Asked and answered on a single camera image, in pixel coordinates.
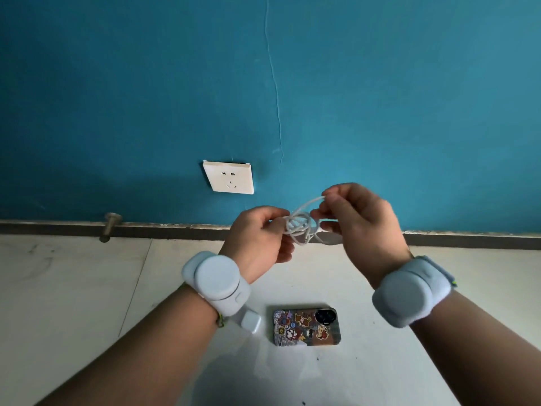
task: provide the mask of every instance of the white outlet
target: white outlet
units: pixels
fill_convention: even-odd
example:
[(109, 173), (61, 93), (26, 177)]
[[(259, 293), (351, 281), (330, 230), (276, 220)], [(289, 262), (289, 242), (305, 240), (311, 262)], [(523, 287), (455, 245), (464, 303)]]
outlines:
[(203, 168), (213, 191), (234, 194), (254, 193), (250, 164), (203, 161)]

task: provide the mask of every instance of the left hand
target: left hand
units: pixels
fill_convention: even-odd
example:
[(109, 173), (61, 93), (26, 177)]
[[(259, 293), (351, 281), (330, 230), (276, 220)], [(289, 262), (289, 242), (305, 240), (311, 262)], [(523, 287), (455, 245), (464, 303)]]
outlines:
[(274, 264), (291, 260), (293, 240), (283, 234), (286, 223), (282, 217), (288, 215), (286, 209), (263, 206), (242, 212), (233, 222), (220, 255), (233, 259), (249, 284)]

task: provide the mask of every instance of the white wrist device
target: white wrist device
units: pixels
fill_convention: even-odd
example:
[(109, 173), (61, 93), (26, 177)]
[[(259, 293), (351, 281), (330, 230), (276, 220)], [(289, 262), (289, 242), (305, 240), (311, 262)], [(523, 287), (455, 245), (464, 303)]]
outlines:
[(236, 314), (252, 292), (233, 259), (209, 251), (186, 262), (182, 277), (223, 316)]
[(452, 288), (453, 275), (427, 256), (416, 257), (389, 273), (372, 295), (372, 303), (394, 327), (427, 317)]

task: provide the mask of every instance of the white cable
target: white cable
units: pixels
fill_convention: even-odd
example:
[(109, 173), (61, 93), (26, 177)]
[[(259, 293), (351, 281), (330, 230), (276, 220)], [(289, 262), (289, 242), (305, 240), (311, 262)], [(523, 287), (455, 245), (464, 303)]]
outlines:
[[(283, 233), (289, 235), (298, 245), (306, 245), (312, 238), (327, 245), (327, 243), (323, 242), (316, 233), (319, 228), (319, 219), (312, 218), (308, 212), (303, 211), (308, 205), (323, 199), (325, 199), (325, 197), (317, 197), (312, 201), (308, 201), (306, 204), (303, 204), (294, 210), (290, 216), (285, 217), (286, 230)], [(304, 242), (299, 242), (296, 238), (301, 235), (304, 235)]]

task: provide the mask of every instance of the phone case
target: phone case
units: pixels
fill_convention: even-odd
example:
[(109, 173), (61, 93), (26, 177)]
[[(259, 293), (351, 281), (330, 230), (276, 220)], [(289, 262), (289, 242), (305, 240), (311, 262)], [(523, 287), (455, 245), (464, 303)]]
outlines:
[[(316, 319), (320, 310), (331, 310), (336, 318), (329, 324)], [(331, 307), (284, 309), (274, 311), (274, 344), (276, 346), (338, 345), (342, 340), (338, 314)]]

